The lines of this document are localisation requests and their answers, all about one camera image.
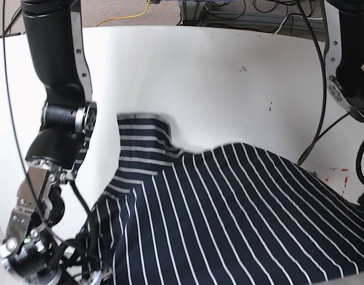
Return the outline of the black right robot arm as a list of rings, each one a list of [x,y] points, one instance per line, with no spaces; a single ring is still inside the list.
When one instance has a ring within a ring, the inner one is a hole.
[[[31,58],[47,98],[39,133],[20,157],[24,172],[0,261],[27,284],[100,284],[112,269],[97,255],[96,225],[88,236],[62,240],[52,227],[64,216],[61,185],[75,184],[96,123],[84,55],[80,1],[22,1]]]

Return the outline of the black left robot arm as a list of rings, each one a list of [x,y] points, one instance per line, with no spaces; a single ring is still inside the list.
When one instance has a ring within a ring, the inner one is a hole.
[[[322,1],[321,9],[328,93],[364,123],[364,1]]]

